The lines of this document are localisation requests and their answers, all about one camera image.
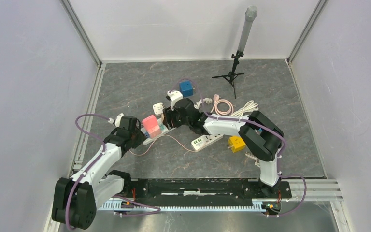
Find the light pink cube socket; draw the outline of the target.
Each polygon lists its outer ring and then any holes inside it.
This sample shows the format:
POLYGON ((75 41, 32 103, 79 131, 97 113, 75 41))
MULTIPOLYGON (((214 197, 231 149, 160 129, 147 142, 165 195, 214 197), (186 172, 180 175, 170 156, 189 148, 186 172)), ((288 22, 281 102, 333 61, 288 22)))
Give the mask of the light pink cube socket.
POLYGON ((161 134, 161 128, 157 118, 154 115, 150 115, 142 120, 142 124, 146 132, 151 139, 161 134))

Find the yellow cube socket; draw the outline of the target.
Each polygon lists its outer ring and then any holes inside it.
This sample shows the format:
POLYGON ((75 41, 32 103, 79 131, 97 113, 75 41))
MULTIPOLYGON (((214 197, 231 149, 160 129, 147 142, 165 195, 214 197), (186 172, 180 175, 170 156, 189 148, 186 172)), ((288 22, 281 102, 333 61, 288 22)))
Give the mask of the yellow cube socket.
POLYGON ((228 148, 233 152, 236 153, 240 150, 246 148, 246 143, 243 141, 241 137, 231 136, 228 139, 228 148))

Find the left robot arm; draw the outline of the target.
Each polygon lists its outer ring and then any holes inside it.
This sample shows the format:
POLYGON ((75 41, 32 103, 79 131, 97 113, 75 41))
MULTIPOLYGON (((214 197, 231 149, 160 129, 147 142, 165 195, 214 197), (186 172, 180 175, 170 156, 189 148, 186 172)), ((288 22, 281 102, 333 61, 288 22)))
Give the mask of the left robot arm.
POLYGON ((55 185, 51 219, 69 230, 87 229, 97 210, 113 195, 127 197, 132 192, 130 174, 110 168, 130 149, 146 139, 141 122, 133 116, 119 114, 108 118, 114 125, 93 158, 71 177, 61 177, 55 185))

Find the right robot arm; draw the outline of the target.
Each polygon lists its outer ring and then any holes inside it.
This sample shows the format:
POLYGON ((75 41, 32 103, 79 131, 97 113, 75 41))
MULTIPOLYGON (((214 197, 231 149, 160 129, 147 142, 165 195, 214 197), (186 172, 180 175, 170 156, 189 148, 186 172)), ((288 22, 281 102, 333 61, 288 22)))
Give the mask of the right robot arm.
POLYGON ((163 110, 163 124, 168 128, 189 127, 195 134, 222 134, 243 140, 260 165, 259 189, 263 196, 272 197, 279 191, 281 175, 277 155, 284 150, 284 133, 260 111, 245 116, 220 116, 200 111, 194 103, 183 98, 163 110))

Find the white adapter plug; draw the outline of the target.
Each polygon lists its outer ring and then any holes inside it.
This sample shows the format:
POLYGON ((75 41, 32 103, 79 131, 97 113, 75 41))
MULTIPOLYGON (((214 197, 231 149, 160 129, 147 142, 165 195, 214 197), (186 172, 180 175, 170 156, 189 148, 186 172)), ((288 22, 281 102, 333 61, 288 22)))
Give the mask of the white adapter plug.
POLYGON ((164 104, 162 102, 156 103, 152 106, 153 112, 156 116, 160 116, 163 114, 164 111, 164 104))

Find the dark blue cube socket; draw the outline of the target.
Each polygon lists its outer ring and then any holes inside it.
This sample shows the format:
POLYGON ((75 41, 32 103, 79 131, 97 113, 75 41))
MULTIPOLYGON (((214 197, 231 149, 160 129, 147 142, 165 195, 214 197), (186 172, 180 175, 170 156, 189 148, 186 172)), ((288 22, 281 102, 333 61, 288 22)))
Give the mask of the dark blue cube socket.
POLYGON ((191 81, 183 81, 179 83, 179 91, 184 98, 194 95, 194 88, 191 81))

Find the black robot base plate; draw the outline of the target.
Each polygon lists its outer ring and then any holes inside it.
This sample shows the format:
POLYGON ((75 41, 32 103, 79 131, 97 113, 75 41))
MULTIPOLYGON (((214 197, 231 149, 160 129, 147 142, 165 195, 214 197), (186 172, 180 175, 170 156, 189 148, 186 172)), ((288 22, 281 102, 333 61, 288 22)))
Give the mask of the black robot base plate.
POLYGON ((132 179, 120 196, 151 206, 251 206, 252 200, 290 199, 289 182, 267 187, 256 178, 132 179))

